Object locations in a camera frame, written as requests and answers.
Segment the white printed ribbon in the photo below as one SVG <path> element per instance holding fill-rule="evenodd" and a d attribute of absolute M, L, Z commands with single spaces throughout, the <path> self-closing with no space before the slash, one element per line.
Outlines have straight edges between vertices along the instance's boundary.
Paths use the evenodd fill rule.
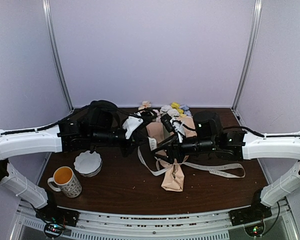
<path fill-rule="evenodd" d="M 140 146 L 137 148 L 137 155 L 138 155 L 140 162 L 156 177 L 166 173 L 173 166 L 172 163 L 167 163 L 166 161 L 163 161 L 163 163 L 165 164 L 164 167 L 162 169 L 160 169 L 159 165 L 157 164 L 156 165 L 157 170 L 153 171 L 148 167 L 145 159 L 143 158 Z M 177 163 L 177 165 L 185 165 L 185 166 L 191 167 L 193 169 L 197 169 L 197 170 L 201 170 L 201 171 L 208 171 L 210 174 L 221 176 L 224 178 L 241 179 L 246 176 L 246 171 L 240 163 L 230 163 L 230 164 L 225 164 L 225 165 L 207 166 L 207 165 L 191 163 L 191 162 L 188 162 L 187 160 L 184 160 L 182 163 Z M 238 175 L 226 172 L 226 170 L 234 170 L 234 169 L 242 169 L 243 175 L 238 176 Z"/>

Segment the pink and green wrapping paper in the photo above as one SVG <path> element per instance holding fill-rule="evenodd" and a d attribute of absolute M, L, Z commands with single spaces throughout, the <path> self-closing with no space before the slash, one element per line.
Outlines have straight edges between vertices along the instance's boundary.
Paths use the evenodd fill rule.
<path fill-rule="evenodd" d="M 185 128 L 186 126 L 194 129 L 194 121 L 190 116 L 185 117 L 177 117 L 178 121 L 183 123 L 182 129 L 187 137 L 196 136 L 196 131 L 189 130 Z M 159 143 L 166 140 L 168 137 L 173 135 L 173 132 L 168 132 L 166 127 L 161 122 L 152 122 L 146 126 L 146 130 L 148 136 L 151 138 L 149 145 L 150 149 L 154 150 L 159 146 Z M 159 155 L 162 155 L 163 158 L 167 157 L 167 159 L 161 159 L 156 157 L 156 168 L 159 170 L 160 167 L 163 167 L 164 179 L 162 181 L 161 187 L 166 191 L 172 192 L 182 192 L 184 189 L 184 173 L 181 168 L 181 164 L 183 164 L 189 157 L 186 155 L 181 160 L 181 162 L 177 162 L 176 156 L 172 150 L 160 150 L 158 151 Z"/>

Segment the peach blossom stem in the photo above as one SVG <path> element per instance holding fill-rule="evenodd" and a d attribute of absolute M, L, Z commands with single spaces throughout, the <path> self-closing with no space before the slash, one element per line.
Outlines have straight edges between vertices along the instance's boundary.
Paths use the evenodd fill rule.
<path fill-rule="evenodd" d="M 141 106 L 138 107 L 138 110 L 143 110 L 143 109 L 147 109 L 150 108 L 152 106 L 150 101 L 143 101 Z"/>

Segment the yellow flower stem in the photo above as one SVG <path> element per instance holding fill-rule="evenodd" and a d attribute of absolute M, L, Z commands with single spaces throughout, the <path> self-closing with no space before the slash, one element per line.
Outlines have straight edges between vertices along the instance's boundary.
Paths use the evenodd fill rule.
<path fill-rule="evenodd" d="M 172 102 L 171 107 L 172 107 L 172 109 L 174 109 L 174 113 L 175 113 L 174 115 L 175 116 L 177 115 L 176 112 L 178 112 L 179 117 L 185 117 L 186 116 L 185 111 L 183 109 L 181 109 L 181 105 L 179 103 Z"/>

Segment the blue flower stem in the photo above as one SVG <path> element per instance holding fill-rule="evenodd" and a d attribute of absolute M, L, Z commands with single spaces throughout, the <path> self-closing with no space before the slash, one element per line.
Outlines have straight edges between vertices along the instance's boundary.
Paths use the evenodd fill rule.
<path fill-rule="evenodd" d="M 183 110 L 183 114 L 192 117 L 192 113 L 190 111 L 190 108 L 186 104 L 181 104 L 179 107 L 181 110 Z"/>

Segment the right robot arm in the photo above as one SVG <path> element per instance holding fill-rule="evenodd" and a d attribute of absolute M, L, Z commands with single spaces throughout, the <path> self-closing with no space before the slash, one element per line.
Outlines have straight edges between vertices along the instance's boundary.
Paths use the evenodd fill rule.
<path fill-rule="evenodd" d="M 245 126 L 222 127 L 216 112 L 201 111 L 193 116 L 196 136 L 187 137 L 179 120 L 165 114 L 161 122 L 173 132 L 158 145 L 152 144 L 154 157 L 181 163 L 185 156 L 211 154 L 228 161 L 261 158 L 296 159 L 293 167 L 278 180 L 254 193 L 246 210 L 249 220 L 258 220 L 277 201 L 300 187 L 300 131 L 295 133 L 259 133 Z"/>

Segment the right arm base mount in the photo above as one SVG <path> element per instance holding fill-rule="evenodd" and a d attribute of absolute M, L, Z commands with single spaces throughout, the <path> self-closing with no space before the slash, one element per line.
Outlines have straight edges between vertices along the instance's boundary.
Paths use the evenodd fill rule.
<path fill-rule="evenodd" d="M 232 226 L 243 226 L 245 233 L 253 238 L 260 237 L 265 232 L 264 220 L 271 216 L 272 211 L 269 207 L 254 209 L 249 206 L 229 212 Z"/>

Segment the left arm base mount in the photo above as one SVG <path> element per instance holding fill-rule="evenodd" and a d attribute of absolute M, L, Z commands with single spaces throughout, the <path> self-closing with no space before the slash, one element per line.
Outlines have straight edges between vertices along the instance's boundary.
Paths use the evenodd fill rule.
<path fill-rule="evenodd" d="M 76 210 L 59 208 L 44 211 L 42 208 L 33 208 L 35 216 L 43 221 L 43 233 L 50 239 L 56 239 L 67 231 L 67 227 L 75 227 L 80 213 Z"/>

